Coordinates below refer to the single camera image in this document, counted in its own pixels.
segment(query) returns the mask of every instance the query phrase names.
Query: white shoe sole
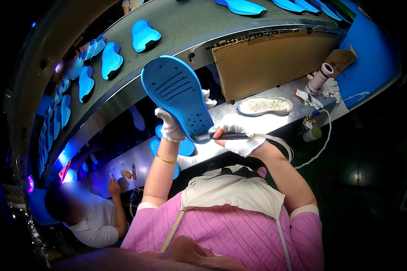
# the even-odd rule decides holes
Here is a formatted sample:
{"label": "white shoe sole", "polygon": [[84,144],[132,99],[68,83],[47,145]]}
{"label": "white shoe sole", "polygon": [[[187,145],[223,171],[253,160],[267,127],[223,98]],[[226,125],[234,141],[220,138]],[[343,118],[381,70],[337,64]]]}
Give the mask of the white shoe sole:
{"label": "white shoe sole", "polygon": [[248,116],[260,116],[269,112],[289,114],[293,103],[282,97],[250,97],[238,103],[238,111]]}

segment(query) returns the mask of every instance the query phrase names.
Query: gold bangle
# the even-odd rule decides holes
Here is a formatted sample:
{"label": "gold bangle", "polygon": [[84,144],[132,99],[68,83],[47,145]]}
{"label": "gold bangle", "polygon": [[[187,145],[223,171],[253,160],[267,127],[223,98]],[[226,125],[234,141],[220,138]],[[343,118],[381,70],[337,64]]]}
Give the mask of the gold bangle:
{"label": "gold bangle", "polygon": [[167,163],[170,163],[170,164],[176,163],[176,160],[171,161],[171,160],[167,160],[167,159],[161,158],[158,154],[155,154],[155,155],[156,155],[158,158],[160,158],[162,161],[164,161],[164,162],[167,162]]}

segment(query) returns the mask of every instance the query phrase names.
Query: pink knit sweater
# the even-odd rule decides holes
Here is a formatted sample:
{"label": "pink knit sweater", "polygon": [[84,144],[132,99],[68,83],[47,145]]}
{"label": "pink knit sweater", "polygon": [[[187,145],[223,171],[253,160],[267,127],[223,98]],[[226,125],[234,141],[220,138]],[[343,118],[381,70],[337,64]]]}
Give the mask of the pink knit sweater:
{"label": "pink knit sweater", "polygon": [[[137,212],[121,248],[137,253],[159,251],[181,205],[181,192],[157,209]],[[284,206],[280,214],[293,270],[323,270],[322,225],[313,212],[291,221]],[[225,204],[185,212],[174,238],[187,235],[211,252],[230,257],[249,270],[287,270],[274,219],[259,212]]]}

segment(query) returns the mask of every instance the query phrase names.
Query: pink bottle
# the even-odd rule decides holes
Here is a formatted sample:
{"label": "pink bottle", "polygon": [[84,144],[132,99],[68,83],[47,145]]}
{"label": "pink bottle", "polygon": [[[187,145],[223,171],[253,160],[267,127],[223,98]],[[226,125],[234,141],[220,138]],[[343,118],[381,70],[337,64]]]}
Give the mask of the pink bottle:
{"label": "pink bottle", "polygon": [[333,74],[333,69],[327,63],[323,63],[317,74],[306,85],[306,93],[310,95],[319,95],[322,85]]}

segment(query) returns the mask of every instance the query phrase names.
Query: tool handle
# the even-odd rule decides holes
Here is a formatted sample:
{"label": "tool handle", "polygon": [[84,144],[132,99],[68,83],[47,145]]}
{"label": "tool handle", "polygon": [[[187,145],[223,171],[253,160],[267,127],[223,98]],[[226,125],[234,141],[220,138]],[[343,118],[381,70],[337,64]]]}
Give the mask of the tool handle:
{"label": "tool handle", "polygon": [[249,137],[246,136],[246,133],[223,133],[220,137],[214,138],[214,133],[210,133],[210,138],[232,140],[232,139],[247,139]]}

